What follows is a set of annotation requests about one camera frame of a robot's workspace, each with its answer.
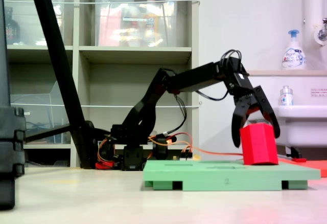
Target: green platform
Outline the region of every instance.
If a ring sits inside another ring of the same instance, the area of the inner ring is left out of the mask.
[[[266,191],[307,189],[320,171],[280,162],[273,166],[247,166],[243,161],[147,161],[145,187],[153,190]]]

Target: floor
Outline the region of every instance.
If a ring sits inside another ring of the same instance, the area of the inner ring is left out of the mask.
[[[327,178],[309,190],[182,192],[144,189],[142,172],[26,170],[1,224],[327,223]]]

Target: sink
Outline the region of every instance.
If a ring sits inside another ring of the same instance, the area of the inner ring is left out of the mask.
[[[281,136],[277,145],[288,147],[327,147],[327,106],[326,105],[292,105],[273,108]],[[262,121],[260,112],[252,114],[248,122]]]

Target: white bottle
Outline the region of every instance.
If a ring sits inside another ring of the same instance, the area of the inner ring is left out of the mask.
[[[293,90],[287,85],[281,89],[281,105],[294,105]]]
[[[303,49],[300,47],[296,34],[298,30],[291,30],[291,42],[286,48],[286,52],[282,61],[282,70],[305,70],[307,69],[307,59]]]

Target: clear plastic container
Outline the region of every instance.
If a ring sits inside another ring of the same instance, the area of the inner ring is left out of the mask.
[[[27,135],[68,124],[58,82],[49,94],[11,95],[10,100],[11,106],[24,109]],[[66,132],[34,143],[69,144],[70,142],[71,136]]]
[[[73,44],[73,4],[63,4],[72,0],[53,0],[62,39],[65,45]],[[5,8],[11,8],[11,17],[5,14],[7,44],[46,46],[43,30],[34,3],[5,2]],[[17,28],[18,32],[12,41],[8,41],[8,22]]]
[[[111,47],[176,47],[177,3],[111,4],[95,0],[95,45]],[[153,24],[149,34],[148,24]]]

